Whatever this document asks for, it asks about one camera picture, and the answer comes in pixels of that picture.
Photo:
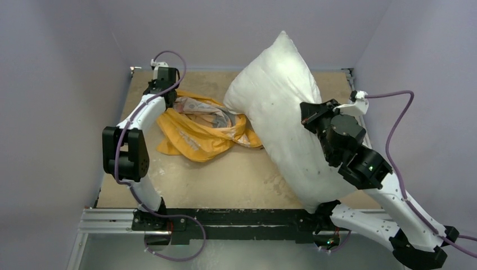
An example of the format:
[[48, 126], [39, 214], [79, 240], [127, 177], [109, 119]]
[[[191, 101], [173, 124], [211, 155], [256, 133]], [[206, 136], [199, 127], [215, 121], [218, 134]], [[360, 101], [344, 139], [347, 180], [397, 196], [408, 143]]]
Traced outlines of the white pillow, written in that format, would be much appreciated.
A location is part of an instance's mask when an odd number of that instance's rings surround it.
[[302, 126], [300, 104], [321, 101], [316, 80], [285, 31], [235, 77], [223, 99], [229, 111], [248, 118], [279, 173], [310, 213], [321, 203], [355, 191], [328, 165], [317, 136]]

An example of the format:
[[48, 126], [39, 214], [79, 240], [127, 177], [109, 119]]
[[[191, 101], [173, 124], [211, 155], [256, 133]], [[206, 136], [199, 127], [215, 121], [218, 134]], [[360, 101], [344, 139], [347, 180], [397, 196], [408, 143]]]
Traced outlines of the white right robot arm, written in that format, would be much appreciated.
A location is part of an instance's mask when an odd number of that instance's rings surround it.
[[400, 186], [397, 171], [363, 144], [366, 130], [357, 117], [367, 112], [368, 101], [357, 98], [343, 105], [336, 100], [302, 102], [300, 109], [301, 123], [319, 139], [328, 165], [391, 217], [391, 221], [374, 218], [333, 201], [316, 213], [317, 224], [324, 229], [335, 225], [372, 239], [409, 269], [441, 268], [447, 258], [443, 247], [455, 243], [459, 232], [436, 222], [421, 207], [410, 206], [412, 197]]

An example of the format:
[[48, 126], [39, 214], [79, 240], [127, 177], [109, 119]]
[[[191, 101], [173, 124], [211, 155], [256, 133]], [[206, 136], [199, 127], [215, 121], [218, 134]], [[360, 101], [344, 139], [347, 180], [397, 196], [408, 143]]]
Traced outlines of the orange Mickey Mouse pillowcase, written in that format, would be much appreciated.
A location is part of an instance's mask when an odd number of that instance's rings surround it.
[[210, 97], [182, 90], [177, 95], [173, 107], [156, 120], [164, 135], [158, 152], [203, 163], [234, 145], [262, 147], [244, 114], [234, 114]]

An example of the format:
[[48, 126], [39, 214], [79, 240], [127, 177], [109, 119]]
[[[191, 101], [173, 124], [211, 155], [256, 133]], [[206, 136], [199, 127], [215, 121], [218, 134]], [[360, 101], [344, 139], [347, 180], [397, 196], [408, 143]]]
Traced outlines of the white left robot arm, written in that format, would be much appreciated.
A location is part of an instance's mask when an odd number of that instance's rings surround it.
[[148, 174], [150, 157], [145, 133], [172, 107], [181, 80], [179, 70], [174, 67], [154, 67], [152, 79], [134, 110], [116, 126], [102, 131], [105, 173], [127, 187], [138, 204], [138, 211], [147, 213], [146, 223], [153, 230], [163, 229], [168, 215], [165, 202], [154, 190]]

